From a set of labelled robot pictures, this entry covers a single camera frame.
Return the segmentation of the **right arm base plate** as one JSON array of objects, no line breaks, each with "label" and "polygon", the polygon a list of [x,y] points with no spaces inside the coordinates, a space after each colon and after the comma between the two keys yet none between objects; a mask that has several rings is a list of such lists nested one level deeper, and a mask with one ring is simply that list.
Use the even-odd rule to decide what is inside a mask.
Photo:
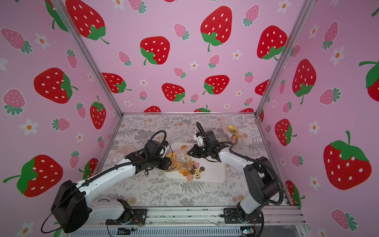
[{"label": "right arm base plate", "polygon": [[261,211],[246,214],[242,208],[224,208],[223,215],[226,224],[261,224],[264,222]]}]

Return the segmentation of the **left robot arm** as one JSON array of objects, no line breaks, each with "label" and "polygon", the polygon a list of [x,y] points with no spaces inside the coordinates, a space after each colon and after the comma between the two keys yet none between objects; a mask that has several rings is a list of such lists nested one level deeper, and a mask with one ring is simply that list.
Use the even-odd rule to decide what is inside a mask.
[{"label": "left robot arm", "polygon": [[167,141],[149,141],[139,151],[132,152],[113,167],[76,183],[68,180],[61,184],[51,207],[51,213],[64,233],[72,233],[84,224],[107,220],[112,224],[128,224],[134,213],[128,202],[122,198],[116,203],[94,204],[102,192],[116,183],[132,177],[141,171],[157,168],[167,170],[171,159],[165,154]]}]

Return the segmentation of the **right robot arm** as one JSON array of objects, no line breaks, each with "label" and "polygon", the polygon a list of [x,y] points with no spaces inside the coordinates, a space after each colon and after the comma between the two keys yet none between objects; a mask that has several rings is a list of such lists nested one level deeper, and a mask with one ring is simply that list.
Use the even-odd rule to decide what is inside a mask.
[{"label": "right robot arm", "polygon": [[189,156],[211,158],[243,171],[249,194],[237,204],[234,218],[246,222],[268,204],[279,206],[283,203],[283,184],[268,158],[253,159],[242,155],[234,150],[234,143],[218,141],[213,131],[198,132],[194,139],[197,144],[188,151]]}]

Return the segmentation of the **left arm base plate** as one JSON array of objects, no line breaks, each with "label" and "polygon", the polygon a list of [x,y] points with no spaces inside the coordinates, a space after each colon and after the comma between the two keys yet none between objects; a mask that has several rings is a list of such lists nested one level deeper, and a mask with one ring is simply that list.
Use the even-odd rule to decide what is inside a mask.
[{"label": "left arm base plate", "polygon": [[125,210],[116,220],[107,219],[106,225],[144,225],[147,219],[147,209]]}]

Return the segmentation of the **ziploc bag yellow duck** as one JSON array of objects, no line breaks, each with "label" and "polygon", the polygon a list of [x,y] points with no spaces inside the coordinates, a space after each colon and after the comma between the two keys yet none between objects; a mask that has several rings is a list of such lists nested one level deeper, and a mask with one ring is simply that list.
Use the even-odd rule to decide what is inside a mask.
[{"label": "ziploc bag yellow duck", "polygon": [[171,160],[171,165],[165,172],[175,172],[178,171],[183,173],[186,170],[192,170],[196,161],[193,157],[188,155],[188,148],[180,149],[176,152],[172,152],[168,155]]}]

